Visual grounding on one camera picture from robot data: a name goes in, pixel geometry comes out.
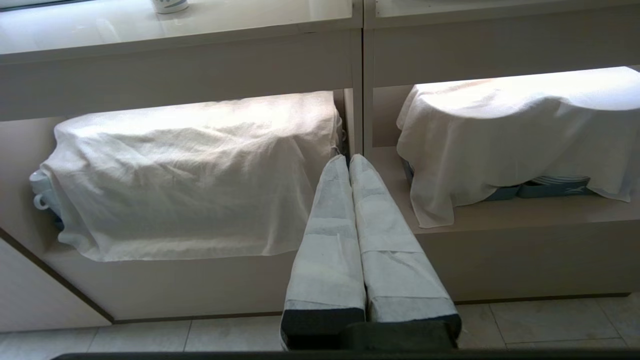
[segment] cup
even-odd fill
[[[152,0],[157,13],[175,13],[189,7],[187,0]]]

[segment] cup handle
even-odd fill
[[[33,198],[33,205],[38,210],[46,210],[49,209],[49,205],[47,205],[44,201],[42,201],[42,194],[39,193]]]

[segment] stacked plates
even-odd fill
[[[540,176],[531,181],[540,185],[581,183],[589,180],[588,176]]]

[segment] floor tile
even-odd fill
[[[488,304],[460,305],[457,308],[462,318],[459,348],[504,348]]]
[[[627,345],[640,347],[640,293],[597,301]]]
[[[181,352],[191,321],[128,323],[101,327],[89,352]]]
[[[527,348],[626,348],[627,344],[621,338],[617,339],[593,339],[593,340],[569,340],[569,341],[542,341],[540,343],[513,343],[507,344],[509,349]]]
[[[29,331],[0,338],[1,360],[50,360],[58,355],[86,352],[97,329]]]
[[[491,304],[506,343],[619,337],[595,299]]]
[[[185,351],[279,351],[280,316],[193,320]]]

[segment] white sheet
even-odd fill
[[[58,239],[96,261],[296,250],[337,142],[331,92],[98,113],[41,165]]]
[[[457,314],[376,169],[356,155],[349,173],[370,321],[404,322]]]
[[[454,206],[538,176],[588,176],[630,201],[640,74],[626,67],[416,85],[397,150],[414,169],[420,227],[451,225]]]
[[[365,298],[349,171],[338,155],[320,177],[284,308],[364,309]]]

